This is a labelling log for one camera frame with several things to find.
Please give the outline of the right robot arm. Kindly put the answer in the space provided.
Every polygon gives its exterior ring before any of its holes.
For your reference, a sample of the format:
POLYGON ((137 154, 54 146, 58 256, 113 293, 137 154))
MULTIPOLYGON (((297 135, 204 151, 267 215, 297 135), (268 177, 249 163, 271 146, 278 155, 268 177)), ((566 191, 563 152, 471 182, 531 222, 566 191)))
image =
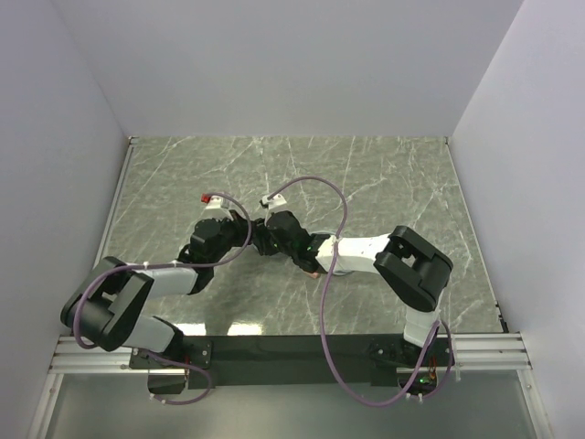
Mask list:
POLYGON ((451 259, 407 226, 369 238, 340 238, 310 233, 288 211, 259 219, 252 226, 252 243, 259 253, 290 257, 311 275, 375 273, 406 306, 402 357, 420 365, 433 353, 428 335, 439 320, 441 295, 453 269, 451 259))

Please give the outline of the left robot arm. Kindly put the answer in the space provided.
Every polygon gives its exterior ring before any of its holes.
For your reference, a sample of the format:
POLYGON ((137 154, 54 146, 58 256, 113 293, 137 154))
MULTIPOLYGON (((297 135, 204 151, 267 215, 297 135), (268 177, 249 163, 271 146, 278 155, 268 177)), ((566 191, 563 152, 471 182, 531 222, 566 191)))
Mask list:
POLYGON ((214 268, 229 261, 225 255, 251 243, 257 225, 235 210, 223 219, 203 219, 177 259, 158 270, 107 256, 64 304, 60 321, 88 340, 85 348, 149 350, 158 365, 173 367, 186 355, 184 333, 159 316, 144 316, 146 300, 203 291, 214 268))

